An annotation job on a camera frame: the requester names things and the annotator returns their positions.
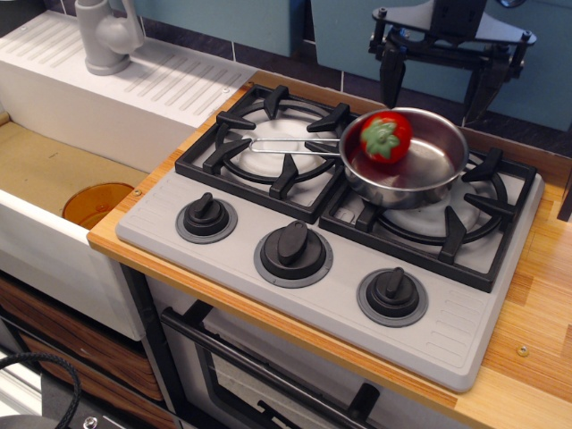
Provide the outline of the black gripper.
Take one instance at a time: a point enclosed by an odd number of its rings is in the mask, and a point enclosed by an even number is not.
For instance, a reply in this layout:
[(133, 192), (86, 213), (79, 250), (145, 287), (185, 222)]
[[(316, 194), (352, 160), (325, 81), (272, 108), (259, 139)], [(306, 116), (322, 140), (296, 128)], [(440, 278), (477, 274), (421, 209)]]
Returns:
[[(527, 48), (537, 40), (532, 31), (493, 18), (485, 7), (485, 1), (426, 1), (374, 9), (369, 52), (380, 62), (382, 102), (396, 106), (407, 60), (471, 70), (462, 123), (479, 120), (500, 92), (506, 70), (518, 75)], [(501, 66), (485, 67), (496, 62)]]

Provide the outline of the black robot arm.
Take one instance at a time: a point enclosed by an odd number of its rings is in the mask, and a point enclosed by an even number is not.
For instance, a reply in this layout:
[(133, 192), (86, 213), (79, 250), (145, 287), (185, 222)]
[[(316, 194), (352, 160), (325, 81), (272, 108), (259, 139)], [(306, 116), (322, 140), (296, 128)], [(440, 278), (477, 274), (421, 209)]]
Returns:
[(526, 51), (537, 40), (525, 29), (485, 12), (485, 1), (426, 1), (373, 11), (369, 52), (380, 62), (380, 95), (397, 104), (406, 61), (471, 72), (464, 97), (465, 122), (479, 119), (504, 83), (517, 79)]

